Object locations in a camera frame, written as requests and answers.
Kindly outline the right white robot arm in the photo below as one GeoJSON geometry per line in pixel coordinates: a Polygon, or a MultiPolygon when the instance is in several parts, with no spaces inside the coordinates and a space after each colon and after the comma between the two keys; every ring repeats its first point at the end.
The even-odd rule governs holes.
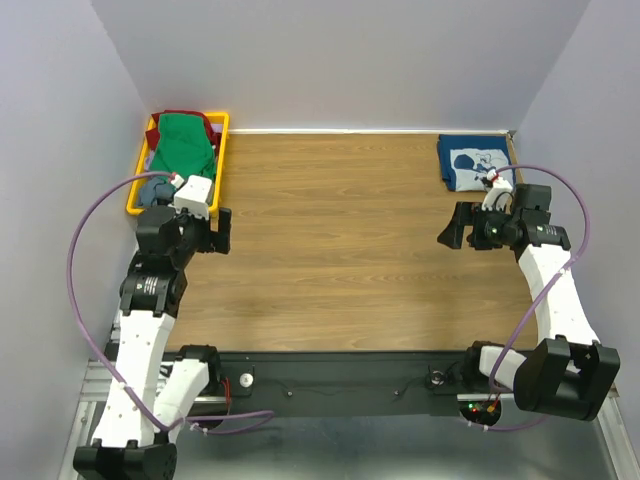
{"type": "Polygon", "coordinates": [[[566,230],[551,222],[548,186],[495,182],[482,202],[458,202],[439,234],[440,244],[475,250],[509,248],[532,297],[538,344],[528,355],[490,342],[468,349],[463,376],[479,376],[509,390],[529,412],[593,420],[620,369],[616,349],[605,347],[584,313],[571,272],[566,230]]]}

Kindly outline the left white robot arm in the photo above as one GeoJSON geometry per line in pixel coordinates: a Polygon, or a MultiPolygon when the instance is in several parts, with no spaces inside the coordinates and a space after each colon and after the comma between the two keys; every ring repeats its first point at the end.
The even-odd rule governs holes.
{"type": "Polygon", "coordinates": [[[86,479],[170,479],[177,437],[199,394],[221,382],[218,350],[182,347],[165,385],[158,384],[165,347],[197,253],[230,251],[232,212],[217,226],[182,207],[154,206],[137,218],[138,248],[119,294],[118,352],[104,412],[74,469],[86,479]]]}

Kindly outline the green t shirt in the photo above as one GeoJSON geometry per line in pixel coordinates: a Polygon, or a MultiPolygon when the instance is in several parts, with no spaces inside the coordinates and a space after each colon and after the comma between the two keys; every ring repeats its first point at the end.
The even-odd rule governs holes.
{"type": "Polygon", "coordinates": [[[160,117],[160,141],[150,170],[212,179],[215,172],[214,151],[203,122],[195,116],[168,114],[160,117]]]}

